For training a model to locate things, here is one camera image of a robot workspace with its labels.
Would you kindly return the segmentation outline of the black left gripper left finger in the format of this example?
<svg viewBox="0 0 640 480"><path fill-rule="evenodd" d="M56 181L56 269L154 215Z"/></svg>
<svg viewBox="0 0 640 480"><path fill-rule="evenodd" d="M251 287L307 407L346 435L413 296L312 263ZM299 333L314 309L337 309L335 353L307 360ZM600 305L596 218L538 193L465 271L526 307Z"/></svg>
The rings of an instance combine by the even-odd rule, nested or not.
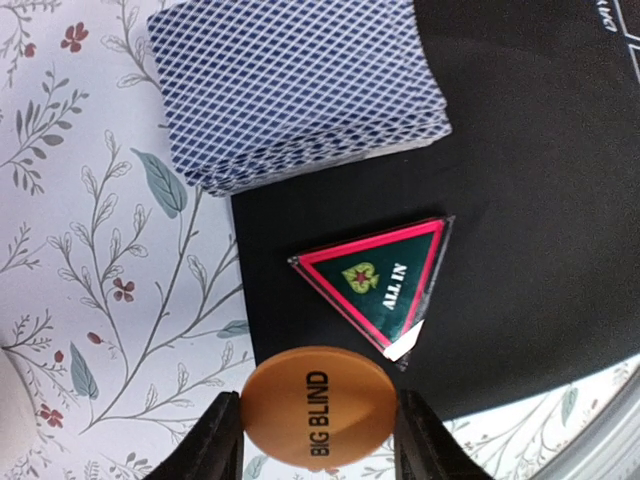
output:
<svg viewBox="0 0 640 480"><path fill-rule="evenodd" d="M240 395L222 392L145 480L239 480L243 454Z"/></svg>

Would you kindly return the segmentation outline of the blue playing card deck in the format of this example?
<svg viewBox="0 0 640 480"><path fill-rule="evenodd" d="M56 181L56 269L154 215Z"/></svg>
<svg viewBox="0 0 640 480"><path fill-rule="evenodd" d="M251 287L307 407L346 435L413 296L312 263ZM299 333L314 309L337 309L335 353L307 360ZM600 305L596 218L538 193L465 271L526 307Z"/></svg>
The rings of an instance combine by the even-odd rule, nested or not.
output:
<svg viewBox="0 0 640 480"><path fill-rule="evenodd" d="M173 165L215 196L452 131L409 1L186 1L147 31Z"/></svg>

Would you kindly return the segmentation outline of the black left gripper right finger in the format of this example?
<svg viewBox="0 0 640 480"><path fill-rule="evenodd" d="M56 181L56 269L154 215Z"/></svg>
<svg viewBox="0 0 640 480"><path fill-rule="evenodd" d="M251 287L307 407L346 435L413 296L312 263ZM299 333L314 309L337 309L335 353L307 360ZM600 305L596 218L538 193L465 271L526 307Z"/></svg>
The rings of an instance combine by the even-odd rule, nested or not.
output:
<svg viewBox="0 0 640 480"><path fill-rule="evenodd" d="M394 429L398 480L488 480L416 391L401 390Z"/></svg>

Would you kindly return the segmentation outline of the orange big blind button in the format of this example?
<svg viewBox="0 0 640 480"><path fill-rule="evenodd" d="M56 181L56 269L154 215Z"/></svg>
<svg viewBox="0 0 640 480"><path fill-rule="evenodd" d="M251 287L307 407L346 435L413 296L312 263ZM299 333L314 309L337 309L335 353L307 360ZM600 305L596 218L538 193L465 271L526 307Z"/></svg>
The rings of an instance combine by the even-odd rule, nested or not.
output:
<svg viewBox="0 0 640 480"><path fill-rule="evenodd" d="M261 363L240 396L245 432L266 455L312 471L354 463L393 433L398 394L359 354L310 346Z"/></svg>

